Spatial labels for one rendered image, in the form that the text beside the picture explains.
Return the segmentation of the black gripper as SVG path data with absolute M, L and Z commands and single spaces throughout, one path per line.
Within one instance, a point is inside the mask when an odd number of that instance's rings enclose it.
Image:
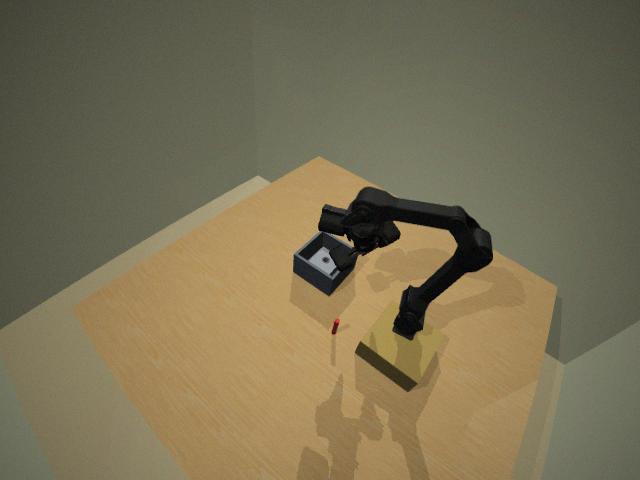
M 353 248 L 349 249 L 348 251 L 345 251 L 343 246 L 340 244 L 329 251 L 330 257 L 332 258 L 333 262 L 335 263 L 337 269 L 340 272 L 343 272 L 349 269 L 350 267 L 354 266 L 352 259 L 357 257 L 358 255 L 361 254 L 362 256 L 364 256 L 379 247 L 382 248 L 382 247 L 388 246 L 391 243 L 395 242 L 396 240 L 400 239 L 401 233 L 397 228 L 397 226 L 394 224 L 394 222 L 386 221 L 385 223 L 386 224 L 385 224 L 382 238 L 376 236 L 376 239 L 372 243 L 368 245 L 361 245 L 361 244 L 358 244 L 352 237 L 352 240 L 354 242 Z

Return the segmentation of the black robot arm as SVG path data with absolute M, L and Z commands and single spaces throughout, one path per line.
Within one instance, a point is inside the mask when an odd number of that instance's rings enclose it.
M 368 245 L 376 236 L 382 238 L 386 221 L 446 229 L 458 244 L 453 256 L 420 287 L 409 285 L 402 291 L 392 331 L 412 340 L 416 332 L 423 330 L 430 302 L 464 273 L 476 272 L 492 262 L 491 234 L 462 206 L 400 199 L 372 187 L 361 189 L 348 209 L 325 204 L 318 230 L 343 237 L 346 234 L 349 242 L 353 237 L 358 244 Z

